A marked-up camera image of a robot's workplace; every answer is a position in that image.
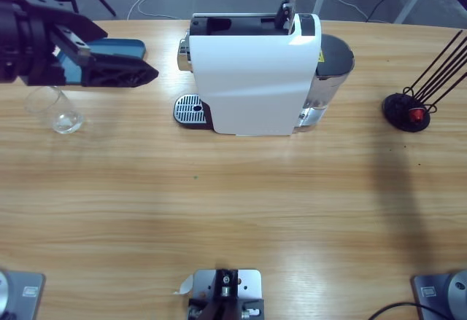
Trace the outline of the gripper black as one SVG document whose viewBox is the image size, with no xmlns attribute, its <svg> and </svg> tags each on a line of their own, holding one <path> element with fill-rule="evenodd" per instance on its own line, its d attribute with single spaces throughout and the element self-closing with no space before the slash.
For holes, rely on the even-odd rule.
<svg viewBox="0 0 467 320">
<path fill-rule="evenodd" d="M 20 78 L 28 86 L 66 85 L 55 46 L 77 58 L 85 40 L 108 33 L 59 0 L 12 0 L 1 4 L 1 82 Z M 83 87 L 139 87 L 159 71 L 142 59 L 96 59 L 82 68 Z"/>
</svg>

